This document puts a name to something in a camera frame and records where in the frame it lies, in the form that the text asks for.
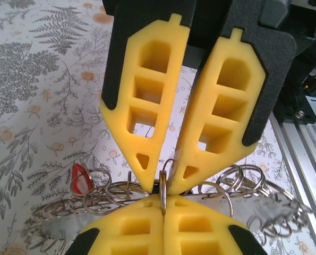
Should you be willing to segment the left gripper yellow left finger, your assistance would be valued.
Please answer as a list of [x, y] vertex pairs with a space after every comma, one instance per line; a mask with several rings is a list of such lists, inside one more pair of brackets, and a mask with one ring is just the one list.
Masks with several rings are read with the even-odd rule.
[[87, 225], [66, 254], [164, 253], [160, 196], [150, 195]]

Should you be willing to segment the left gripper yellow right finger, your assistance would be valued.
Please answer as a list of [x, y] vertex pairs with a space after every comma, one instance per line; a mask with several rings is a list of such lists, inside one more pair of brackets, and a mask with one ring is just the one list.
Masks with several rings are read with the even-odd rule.
[[164, 254], [265, 254], [243, 223], [181, 196], [167, 198]]

